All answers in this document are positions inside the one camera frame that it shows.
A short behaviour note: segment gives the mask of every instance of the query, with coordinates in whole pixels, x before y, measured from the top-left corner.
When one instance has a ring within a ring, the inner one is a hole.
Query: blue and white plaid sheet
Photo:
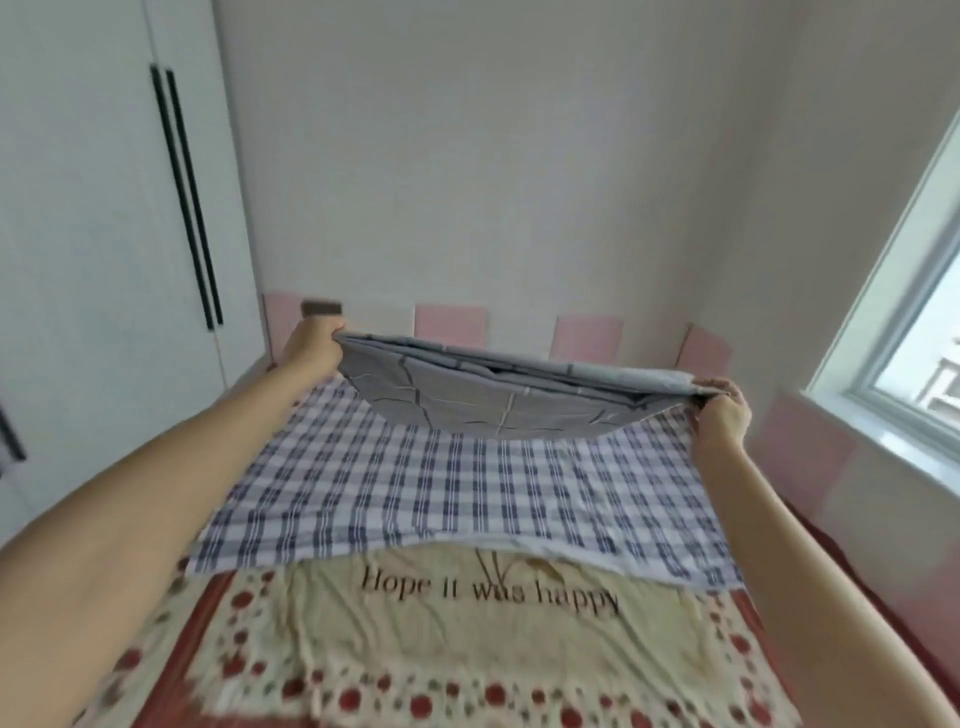
[[[699,588],[742,584],[689,459],[681,407],[592,440],[389,425],[318,387],[201,532],[188,570],[451,541]]]

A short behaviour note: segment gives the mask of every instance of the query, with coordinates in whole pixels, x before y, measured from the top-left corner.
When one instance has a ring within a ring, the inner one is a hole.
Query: white wall
[[[219,4],[263,290],[481,303],[489,345],[514,350],[549,346],[560,313],[623,314],[620,360],[671,365],[740,208],[798,12]]]
[[[960,108],[960,3],[822,0],[698,323],[763,415],[813,377]],[[960,499],[866,441],[815,519],[896,604],[960,536]]]

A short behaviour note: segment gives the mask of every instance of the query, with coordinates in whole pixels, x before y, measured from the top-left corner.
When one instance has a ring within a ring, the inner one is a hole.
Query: forearm
[[[69,720],[311,383],[274,370],[96,476],[0,551],[0,723]],[[58,700],[36,699],[43,684]]]
[[[804,719],[960,726],[913,653],[742,449],[705,443],[698,464]]]

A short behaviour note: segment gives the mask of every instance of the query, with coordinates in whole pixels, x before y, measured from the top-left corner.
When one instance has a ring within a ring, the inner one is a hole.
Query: hand
[[[333,376],[344,356],[333,332],[346,324],[342,316],[306,317],[283,348],[282,366],[302,373],[310,387]]]
[[[700,378],[694,384],[713,387],[724,394],[707,400],[699,415],[691,418],[696,433],[694,441],[694,460],[703,449],[720,446],[722,448],[743,449],[743,438],[753,412],[743,397],[743,392],[729,379]]]

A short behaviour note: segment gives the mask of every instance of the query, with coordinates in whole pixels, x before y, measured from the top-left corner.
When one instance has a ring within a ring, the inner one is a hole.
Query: right hand
[[[722,377],[698,378],[694,379],[693,383],[723,391],[722,395],[707,400],[707,404],[694,419],[694,459],[698,452],[714,446],[742,449],[743,438],[753,417],[743,392],[729,379]]]

